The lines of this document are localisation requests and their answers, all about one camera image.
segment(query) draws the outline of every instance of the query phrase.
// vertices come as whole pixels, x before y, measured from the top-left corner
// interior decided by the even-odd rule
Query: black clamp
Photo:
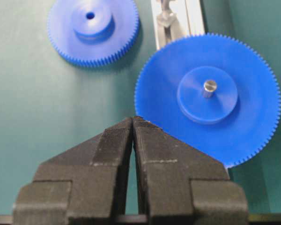
[[[224,166],[141,117],[42,163],[20,190],[13,224],[124,223],[133,142],[139,213],[147,224],[248,224],[245,194]],[[130,216],[130,224],[139,217]]]

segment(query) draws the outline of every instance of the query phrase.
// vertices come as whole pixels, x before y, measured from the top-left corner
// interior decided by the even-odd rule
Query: blue gear
[[[218,88],[205,98],[208,79]],[[173,42],[151,57],[136,84],[135,110],[229,168],[269,142],[281,96],[259,54],[230,37],[207,34]]]
[[[138,30],[133,0],[57,0],[48,18],[55,50],[81,67],[118,60],[134,44]]]

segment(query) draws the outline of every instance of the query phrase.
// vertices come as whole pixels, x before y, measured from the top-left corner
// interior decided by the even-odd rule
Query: center hole
[[[88,20],[94,19],[94,17],[95,17],[95,14],[93,12],[89,12],[89,13],[86,14],[86,18]]]

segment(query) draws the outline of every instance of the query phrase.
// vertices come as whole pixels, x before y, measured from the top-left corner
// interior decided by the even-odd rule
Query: green background
[[[48,40],[54,0],[0,1],[0,214],[11,213],[41,162],[135,114],[135,82],[155,52],[150,1],[136,2],[141,26],[131,51],[109,66],[81,69]],[[248,43],[281,87],[281,0],[204,0],[203,7],[207,30]],[[260,154],[229,173],[245,189],[251,212],[281,212],[281,122]],[[137,213],[134,160],[127,213]]]

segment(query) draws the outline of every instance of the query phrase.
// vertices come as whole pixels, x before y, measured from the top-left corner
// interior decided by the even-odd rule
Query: green mat
[[[149,0],[137,0],[140,33],[120,61],[81,69],[51,47],[46,20],[54,0],[0,1],[0,214],[37,166],[133,116],[138,74],[155,52]],[[269,62],[281,86],[281,0],[204,0],[207,29],[235,36]],[[134,154],[127,213],[137,213]],[[251,212],[281,212],[281,122],[270,144],[230,171]]]

